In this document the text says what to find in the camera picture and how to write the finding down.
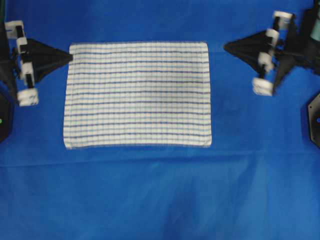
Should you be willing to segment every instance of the blue stripe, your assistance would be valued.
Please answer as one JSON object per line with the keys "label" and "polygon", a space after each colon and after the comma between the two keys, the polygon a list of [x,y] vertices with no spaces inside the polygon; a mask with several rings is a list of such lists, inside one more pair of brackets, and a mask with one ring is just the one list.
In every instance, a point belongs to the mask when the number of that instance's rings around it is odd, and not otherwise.
{"label": "blue stripe", "polygon": [[110,62],[72,62],[69,65],[100,65],[100,64],[209,64],[208,61],[110,61]]}
{"label": "blue stripe", "polygon": [[126,132],[126,133],[106,133],[80,136],[64,136],[64,139],[94,138],[94,137],[110,137],[125,135],[172,135],[172,136],[189,136],[189,137],[210,137],[211,134],[191,134],[191,133],[171,133],[171,132]]}
{"label": "blue stripe", "polygon": [[111,51],[111,52],[75,52],[73,55],[110,55],[110,54],[207,54],[208,51]]}
{"label": "blue stripe", "polygon": [[206,91],[159,91],[159,90],[153,90],[153,91],[105,91],[105,92],[78,92],[78,93],[68,93],[67,96],[78,96],[78,95],[112,95],[112,94],[200,94],[200,95],[206,95],[210,94],[210,92]]}
{"label": "blue stripe", "polygon": [[[203,89],[203,85],[200,86],[176,86],[176,85],[161,85],[161,86],[154,86],[154,85],[142,85],[142,86],[109,86],[109,87],[104,87],[104,90],[107,89],[142,89],[142,88],[151,88],[151,89]],[[79,90],[97,90],[101,89],[101,87],[73,87],[72,90],[70,89],[69,91],[79,91]]]}
{"label": "blue stripe", "polygon": [[211,126],[211,123],[167,122],[167,121],[152,122],[152,121],[145,121],[145,122],[113,122],[113,123],[64,125],[64,127],[65,128],[76,128],[76,127],[94,127],[94,126],[104,126],[104,125],[133,125],[133,124],[167,124],[167,125],[176,124],[176,125],[190,125],[190,126]]}
{"label": "blue stripe", "polygon": [[190,144],[190,143],[115,143],[115,144],[89,144],[85,146],[72,146],[70,142],[65,142],[65,144],[71,145],[68,149],[87,149],[87,148],[102,148],[102,147],[125,147],[125,146],[130,146],[130,147],[162,147],[162,146],[169,146],[169,147],[194,147],[194,148],[207,148],[209,145],[196,145],[196,144]]}
{"label": "blue stripe", "polygon": [[[107,45],[112,45],[113,43],[94,43],[94,44],[87,44],[87,45],[103,45],[103,46],[107,46]],[[113,44],[115,45],[123,45],[123,43],[115,43]],[[140,45],[140,46],[121,46],[121,47],[75,47],[75,51],[77,50],[115,50],[115,49],[201,49],[203,48],[202,46],[165,46],[165,45]]]}
{"label": "blue stripe", "polygon": [[124,111],[124,112],[99,112],[99,113],[78,113],[66,114],[65,117],[78,117],[78,116],[94,116],[94,115],[121,115],[121,114],[190,114],[190,115],[210,115],[209,112],[188,112],[188,111]]}
{"label": "blue stripe", "polygon": [[208,74],[209,71],[160,71],[160,70],[152,70],[152,71],[143,71],[143,70],[136,70],[136,71],[110,71],[110,72],[76,72],[76,73],[69,73],[68,75],[104,75],[104,74],[133,74],[133,73],[175,73],[175,74]]}
{"label": "blue stripe", "polygon": [[[154,55],[143,55],[143,56],[139,56],[139,55],[136,55],[136,56],[102,56],[102,57],[87,57],[87,56],[77,56],[73,59],[73,61],[76,61],[76,60],[98,60],[98,59],[123,59],[123,58],[126,58],[126,59],[138,59],[138,58],[149,58],[149,59],[155,59],[155,58],[161,58],[161,59],[181,59],[181,58],[187,58],[186,56],[179,56],[179,55],[176,55],[176,56],[167,56],[167,55],[164,55],[164,56],[154,56]],[[206,61],[208,61],[208,56],[188,56],[188,58],[192,58],[192,59],[205,59]]]}
{"label": "blue stripe", "polygon": [[[130,76],[130,77],[112,77],[112,79],[130,79],[130,78],[137,78],[137,76]],[[138,83],[170,83],[170,84],[209,84],[210,81],[159,81],[159,80],[138,80],[138,81],[106,81],[105,78],[73,78],[76,80],[103,80],[105,82],[73,82],[73,83],[68,83],[67,86],[73,86],[73,85],[107,85],[107,84],[138,84]]]}
{"label": "blue stripe", "polygon": [[76,106],[76,105],[103,105],[103,104],[106,104],[106,105],[109,105],[109,104],[196,104],[196,105],[209,105],[210,102],[194,102],[194,101],[110,101],[110,102],[68,103],[68,104],[65,104],[65,105],[66,106]]}
{"label": "blue stripe", "polygon": [[113,131],[119,131],[119,130],[186,130],[186,131],[198,131],[198,132],[208,132],[211,130],[211,128],[205,128],[205,129],[201,129],[201,128],[183,128],[183,127],[125,127],[125,128],[109,128],[109,129],[105,129],[105,128],[101,128],[101,129],[86,129],[86,130],[63,130],[63,133],[89,133],[89,132],[95,132],[95,131],[101,131],[101,130],[113,130]]}
{"label": "blue stripe", "polygon": [[[143,141],[152,141],[152,140],[160,140],[160,141],[176,141],[176,142],[188,142],[188,143],[204,143],[206,142],[206,139],[204,140],[197,140],[197,139],[188,139],[188,138],[152,138],[152,137],[144,137],[144,138],[137,138],[137,137],[132,137],[132,138],[117,138],[117,139],[103,139],[103,140],[93,140],[93,141],[88,141],[88,140],[82,140],[82,141],[76,141],[76,142],[70,142],[70,141],[65,141],[65,144],[71,145],[76,145],[76,144],[82,144],[82,143],[98,143],[98,142],[115,142],[115,141],[126,141],[126,140],[138,140],[139,142],[143,142]],[[125,143],[126,145],[134,145],[134,143]],[[88,146],[106,146],[106,145],[88,145]]]}
{"label": "blue stripe", "polygon": [[90,66],[90,67],[81,67],[81,70],[87,70],[87,69],[102,69],[102,70],[108,70],[108,69],[143,69],[143,68],[169,68],[169,69],[201,69],[201,68],[208,68],[207,66],[181,66],[181,65],[135,65],[135,66],[111,66],[111,67],[101,67],[101,66]]}
{"label": "blue stripe", "polygon": [[[141,95],[141,96],[135,96],[135,99],[144,99],[144,98],[154,98],[155,96],[153,95]],[[76,101],[80,101],[80,100],[84,100],[84,101],[90,101],[90,100],[106,100],[106,99],[123,99],[123,96],[102,96],[102,97],[72,97],[68,98],[67,100],[69,102],[76,102]],[[204,97],[203,96],[170,96],[170,98],[172,99],[197,99],[197,100],[203,100]],[[105,102],[91,102],[90,104],[104,104]]]}
{"label": "blue stripe", "polygon": [[[167,109],[167,110],[172,110],[172,109],[181,109],[181,106],[168,106],[168,105],[164,105],[164,106],[156,106],[157,109]],[[197,107],[192,107],[192,106],[184,106],[183,109],[184,110],[205,110],[205,108],[208,106],[203,106],[203,108],[197,106]],[[119,107],[119,106],[108,106],[108,107],[81,107],[81,108],[77,108],[77,109],[70,109],[69,111],[85,111],[85,110],[105,110],[105,109],[123,109],[123,108],[128,108],[128,107]],[[135,106],[136,109],[139,110],[149,110],[151,108],[154,108],[152,106]]]}
{"label": "blue stripe", "polygon": [[[151,119],[156,119],[156,120],[160,120],[160,119],[164,119],[164,120],[177,120],[177,117],[169,117],[169,116],[140,116],[139,117],[139,120],[151,120]],[[86,119],[71,119],[71,120],[67,120],[67,119],[64,119],[64,122],[72,122],[72,123],[75,123],[75,122],[83,122],[83,121],[97,121],[97,120],[100,120],[100,121],[123,121],[123,120],[132,120],[132,118],[130,117],[103,117],[103,118],[86,118]],[[211,119],[205,119],[204,117],[201,117],[201,118],[197,118],[197,117],[179,117],[179,120],[190,120],[190,121],[209,121]]]}

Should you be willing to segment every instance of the black mechanical part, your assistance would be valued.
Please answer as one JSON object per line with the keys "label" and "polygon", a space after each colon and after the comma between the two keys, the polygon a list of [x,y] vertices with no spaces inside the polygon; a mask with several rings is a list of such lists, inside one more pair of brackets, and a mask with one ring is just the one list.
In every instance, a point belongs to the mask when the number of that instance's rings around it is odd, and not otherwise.
{"label": "black mechanical part", "polygon": [[73,56],[32,38],[27,39],[26,53],[21,54],[23,62],[32,62],[34,81],[39,83],[46,75],[68,64]]}
{"label": "black mechanical part", "polygon": [[14,75],[15,61],[11,59],[5,23],[0,23],[0,81],[8,88],[10,96],[17,102],[17,84]]}
{"label": "black mechanical part", "polygon": [[320,148],[320,94],[308,105],[308,118],[310,139]]}
{"label": "black mechanical part", "polygon": [[10,101],[0,93],[0,143],[11,133],[13,123],[13,106]]}

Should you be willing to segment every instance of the checkered towel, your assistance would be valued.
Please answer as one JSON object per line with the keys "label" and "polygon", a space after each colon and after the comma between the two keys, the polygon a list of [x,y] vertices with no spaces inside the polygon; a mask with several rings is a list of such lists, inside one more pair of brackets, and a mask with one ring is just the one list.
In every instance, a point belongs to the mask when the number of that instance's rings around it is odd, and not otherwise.
{"label": "checkered towel", "polygon": [[63,126],[68,149],[211,145],[206,43],[73,44],[70,53]]}

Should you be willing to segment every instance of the towel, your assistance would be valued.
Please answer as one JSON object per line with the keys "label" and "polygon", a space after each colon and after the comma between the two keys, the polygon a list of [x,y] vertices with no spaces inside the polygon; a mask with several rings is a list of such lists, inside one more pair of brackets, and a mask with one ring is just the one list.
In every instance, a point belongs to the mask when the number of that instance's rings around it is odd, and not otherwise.
{"label": "towel", "polygon": [[211,145],[205,42],[81,43],[72,44],[70,53],[67,149]]}

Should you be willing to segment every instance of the blue fabric surface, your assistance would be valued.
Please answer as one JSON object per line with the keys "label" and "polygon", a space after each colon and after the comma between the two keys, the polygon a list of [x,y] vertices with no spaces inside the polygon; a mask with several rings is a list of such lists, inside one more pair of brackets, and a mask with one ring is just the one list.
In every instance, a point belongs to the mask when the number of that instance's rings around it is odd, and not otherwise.
{"label": "blue fabric surface", "polygon": [[66,150],[68,67],[16,108],[0,144],[0,239],[319,239],[320,150],[306,103],[319,77],[295,69],[276,97],[223,44],[302,15],[312,0],[9,0],[7,20],[67,51],[78,42],[206,41],[212,146]]}

